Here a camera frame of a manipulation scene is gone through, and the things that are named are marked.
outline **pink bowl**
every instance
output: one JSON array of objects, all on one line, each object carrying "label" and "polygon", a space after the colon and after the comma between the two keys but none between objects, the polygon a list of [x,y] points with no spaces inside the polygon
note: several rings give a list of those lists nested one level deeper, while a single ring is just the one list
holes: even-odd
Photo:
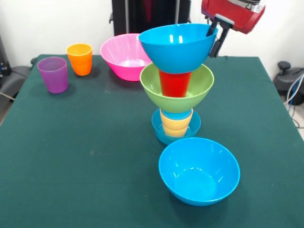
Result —
[{"label": "pink bowl", "polygon": [[100,55],[120,78],[139,81],[142,69],[151,60],[142,48],[138,33],[112,37],[100,47]]}]

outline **cup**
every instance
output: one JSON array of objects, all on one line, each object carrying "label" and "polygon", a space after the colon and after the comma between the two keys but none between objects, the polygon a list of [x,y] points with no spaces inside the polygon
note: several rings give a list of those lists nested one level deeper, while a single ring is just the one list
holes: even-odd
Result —
[{"label": "cup", "polygon": [[165,132],[165,135],[172,136],[172,137],[183,137],[186,134],[188,129],[188,125],[191,121],[193,115],[193,109],[191,109],[191,113],[188,117],[181,120],[174,120],[166,117],[162,110],[160,111],[161,114],[161,121],[162,121],[162,128]]},{"label": "cup", "polygon": [[66,53],[76,75],[86,76],[92,69],[93,49],[89,44],[72,44],[67,47]]},{"label": "cup", "polygon": [[47,57],[39,61],[37,68],[42,76],[47,90],[53,94],[60,94],[68,87],[67,62],[61,57]]},{"label": "cup", "polygon": [[191,72],[170,74],[159,70],[161,91],[164,96],[185,97],[191,78]]}]

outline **white wall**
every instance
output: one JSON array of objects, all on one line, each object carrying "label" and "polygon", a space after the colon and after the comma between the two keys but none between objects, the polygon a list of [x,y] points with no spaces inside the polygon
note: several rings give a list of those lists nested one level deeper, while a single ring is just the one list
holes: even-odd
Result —
[{"label": "white wall", "polygon": [[111,0],[0,0],[0,35],[12,66],[39,54],[65,54],[84,42],[94,54],[114,35]]},{"label": "white wall", "polygon": [[[269,76],[278,72],[277,63],[289,61],[304,67],[304,1],[265,0],[266,10],[254,30],[245,35],[230,31],[220,51],[226,56],[259,56]],[[192,0],[192,22],[206,23],[201,0]]]},{"label": "white wall", "polygon": [[[99,54],[113,36],[111,0],[0,0],[0,34],[12,66],[29,65],[39,54],[64,54],[75,42],[87,42]],[[201,0],[192,0],[192,22],[206,23]],[[220,55],[259,56],[271,77],[277,62],[304,65],[302,0],[266,0],[266,12],[248,35],[231,31]]]}]

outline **green bowl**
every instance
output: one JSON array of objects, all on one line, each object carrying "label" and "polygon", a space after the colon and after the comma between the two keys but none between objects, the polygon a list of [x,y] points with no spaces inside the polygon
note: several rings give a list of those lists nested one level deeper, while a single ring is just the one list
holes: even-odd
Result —
[{"label": "green bowl", "polygon": [[162,95],[159,71],[154,63],[147,65],[142,70],[140,81],[149,98],[162,110],[170,113],[183,113],[194,108],[204,99],[213,86],[214,75],[204,64],[193,71],[186,97]]}]

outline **yellow cup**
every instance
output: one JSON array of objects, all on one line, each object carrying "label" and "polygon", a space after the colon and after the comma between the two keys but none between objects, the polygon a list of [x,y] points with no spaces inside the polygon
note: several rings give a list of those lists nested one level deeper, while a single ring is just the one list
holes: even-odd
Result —
[{"label": "yellow cup", "polygon": [[72,44],[67,47],[66,53],[72,68],[78,76],[86,76],[92,70],[93,49],[89,44]]},{"label": "yellow cup", "polygon": [[169,119],[168,117],[164,116],[162,111],[160,111],[160,113],[162,128],[166,135],[172,137],[183,137],[185,135],[193,115],[193,109],[191,109],[191,114],[183,120]]}]

